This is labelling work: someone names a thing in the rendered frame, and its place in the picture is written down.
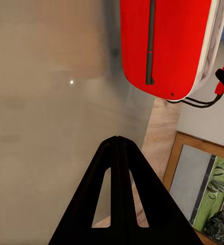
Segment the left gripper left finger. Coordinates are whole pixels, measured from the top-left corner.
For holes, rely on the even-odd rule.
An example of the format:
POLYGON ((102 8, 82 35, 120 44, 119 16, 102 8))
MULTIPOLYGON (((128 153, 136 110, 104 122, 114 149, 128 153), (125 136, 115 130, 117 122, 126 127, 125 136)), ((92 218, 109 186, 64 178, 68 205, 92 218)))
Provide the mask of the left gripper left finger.
POLYGON ((118 137, 103 141, 48 245, 126 245, 118 137), (92 228, 106 169, 111 167, 111 225, 92 228))

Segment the radio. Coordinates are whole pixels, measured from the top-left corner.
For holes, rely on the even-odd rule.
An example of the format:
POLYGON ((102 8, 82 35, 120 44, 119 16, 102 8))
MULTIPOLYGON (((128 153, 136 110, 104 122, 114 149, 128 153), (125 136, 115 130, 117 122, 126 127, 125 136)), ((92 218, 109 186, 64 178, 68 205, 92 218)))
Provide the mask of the radio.
POLYGON ((206 84, 223 26, 224 0, 120 0, 126 79, 134 87, 172 104, 212 106, 224 94, 222 82, 212 102, 188 96, 206 84))

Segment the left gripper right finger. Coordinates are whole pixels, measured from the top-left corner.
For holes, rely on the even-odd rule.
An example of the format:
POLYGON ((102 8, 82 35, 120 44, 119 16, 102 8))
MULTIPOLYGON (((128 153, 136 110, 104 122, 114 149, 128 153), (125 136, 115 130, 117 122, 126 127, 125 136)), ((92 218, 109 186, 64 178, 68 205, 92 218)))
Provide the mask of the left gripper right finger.
POLYGON ((118 136, 126 245, 204 245, 137 144, 118 136), (149 228, 138 226, 132 173, 149 228))

